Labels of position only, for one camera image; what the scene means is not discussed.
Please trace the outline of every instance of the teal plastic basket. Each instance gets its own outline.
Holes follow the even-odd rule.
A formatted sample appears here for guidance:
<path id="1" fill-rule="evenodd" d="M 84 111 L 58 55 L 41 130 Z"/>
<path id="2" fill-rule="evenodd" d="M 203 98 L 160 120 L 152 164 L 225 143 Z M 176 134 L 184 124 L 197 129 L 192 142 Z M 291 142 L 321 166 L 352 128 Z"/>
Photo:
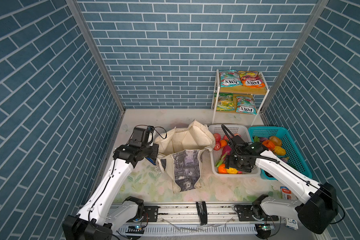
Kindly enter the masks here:
<path id="1" fill-rule="evenodd" d="M 276 136 L 283 142 L 282 148 L 285 149 L 287 154 L 286 157 L 289 157 L 288 163 L 293 164 L 296 169 L 304 174 L 305 176 L 312 178 L 312 173 L 309 170 L 307 164 L 304 161 L 300 151 L 298 150 L 296 144 L 294 143 L 291 135 L 288 130 L 284 127 L 250 127 L 248 132 L 253 140 L 254 136 L 258 137 L 270 137 Z M 264 170 L 261 170 L 261 177 L 269 180 L 276 180 L 274 177 L 269 177 L 265 174 Z"/>

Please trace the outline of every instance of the shelf rack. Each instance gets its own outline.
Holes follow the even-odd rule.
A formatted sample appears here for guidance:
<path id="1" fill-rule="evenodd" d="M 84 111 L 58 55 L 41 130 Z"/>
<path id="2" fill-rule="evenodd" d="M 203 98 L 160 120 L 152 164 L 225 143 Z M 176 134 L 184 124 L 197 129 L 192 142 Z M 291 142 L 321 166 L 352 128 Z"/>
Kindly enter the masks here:
<path id="1" fill-rule="evenodd" d="M 253 121 L 251 123 L 251 126 L 253 125 L 253 123 L 255 122 L 255 120 L 257 118 L 257 116 L 260 114 L 261 107 L 263 106 L 264 100 L 266 99 L 266 97 L 268 96 L 268 93 L 269 93 L 268 84 L 265 81 L 263 73 L 259 72 L 259 76 L 260 76 L 261 80 L 265 84 L 264 88 L 249 88 L 247 86 L 234 86 L 234 87 L 224 87 L 224 88 L 222 88 L 222 87 L 220 87 L 219 70 L 216 69 L 215 86 L 213 88 L 213 94 L 216 93 L 216 98 L 214 98 L 214 97 L 212 98 L 212 106 L 211 106 L 211 109 L 213 109 L 212 124 L 215 122 L 215 114 L 216 114 L 216 112 L 235 113 L 235 114 L 249 114 L 249 113 L 238 113 L 238 112 L 236 112 L 236 107 L 237 107 L 237 99 L 236 99 L 236 97 L 237 96 L 247 96 L 247 97 L 253 98 L 254 95 L 264 95 L 263 101 L 261 102 L 259 109 L 256 109 L 256 115 L 254 116 Z M 235 110 L 234 111 L 216 110 L 216 108 L 217 108 L 217 100 L 219 98 L 220 93 L 233 93 L 233 103 L 235 105 Z"/>

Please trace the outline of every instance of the vent grille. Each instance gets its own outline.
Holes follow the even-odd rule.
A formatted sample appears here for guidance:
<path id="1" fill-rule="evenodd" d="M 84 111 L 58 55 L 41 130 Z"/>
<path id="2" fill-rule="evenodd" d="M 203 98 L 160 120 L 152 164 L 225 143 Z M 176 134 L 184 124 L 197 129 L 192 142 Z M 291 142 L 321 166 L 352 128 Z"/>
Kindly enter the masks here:
<path id="1" fill-rule="evenodd" d="M 191 228 L 197 230 L 197 224 L 179 224 L 178 227 Z M 123 235 L 141 236 L 137 233 L 125 233 L 132 232 L 127 225 L 123 225 L 119 232 Z M 242 234 L 257 234 L 254 224 L 235 224 L 234 226 L 220 226 L 220 227 L 208 227 L 205 229 L 199 229 L 198 231 L 190 231 L 184 229 L 177 229 L 171 225 L 154 225 L 150 224 L 145 228 L 144 237 L 163 237 L 163 236 L 185 236 L 185 235 L 242 235 Z"/>

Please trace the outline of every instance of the brick wallpaper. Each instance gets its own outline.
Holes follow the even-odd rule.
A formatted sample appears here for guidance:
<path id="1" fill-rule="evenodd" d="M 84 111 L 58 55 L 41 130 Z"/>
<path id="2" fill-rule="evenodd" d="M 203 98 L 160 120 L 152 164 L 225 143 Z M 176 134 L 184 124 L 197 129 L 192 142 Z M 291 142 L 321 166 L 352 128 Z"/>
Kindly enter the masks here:
<path id="1" fill-rule="evenodd" d="M 210 108 L 217 68 L 263 71 L 272 86 L 316 1 L 79 4 L 126 108 Z"/>
<path id="2" fill-rule="evenodd" d="M 0 0 L 0 240 L 61 238 L 118 116 L 64 0 Z"/>
<path id="3" fill-rule="evenodd" d="M 328 227 L 332 239 L 360 240 L 360 0 L 328 2 L 266 116 L 336 187 L 347 216 Z"/>

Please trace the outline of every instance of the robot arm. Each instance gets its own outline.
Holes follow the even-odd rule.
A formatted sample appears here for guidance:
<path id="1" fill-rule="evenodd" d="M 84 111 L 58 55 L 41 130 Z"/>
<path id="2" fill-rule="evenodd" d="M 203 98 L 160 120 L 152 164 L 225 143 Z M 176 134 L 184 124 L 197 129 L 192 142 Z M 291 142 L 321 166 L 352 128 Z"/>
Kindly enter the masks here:
<path id="1" fill-rule="evenodd" d="M 67 240 L 110 239 L 112 229 L 119 229 L 131 218 L 142 218 L 144 201 L 135 197 L 128 197 L 112 217 L 107 217 L 107 214 L 120 187 L 137 162 L 145 157 L 156 160 L 158 145 L 153 144 L 153 138 L 154 127 L 135 127 L 128 143 L 114 151 L 114 160 L 91 198 L 76 216 L 68 215 L 64 220 L 62 228 Z"/>
<path id="2" fill-rule="evenodd" d="M 298 198 L 298 200 L 285 200 L 261 195 L 252 203 L 255 218 L 262 219 L 267 215 L 277 215 L 298 219 L 312 232 L 321 234 L 339 212 L 335 188 L 329 183 L 320 184 L 301 174 L 280 161 L 261 143 L 254 142 L 248 145 L 239 136 L 234 136 L 231 132 L 230 134 L 228 144 L 232 151 L 226 159 L 226 168 L 233 167 L 240 171 L 251 172 L 253 167 L 257 166 L 269 172 Z"/>

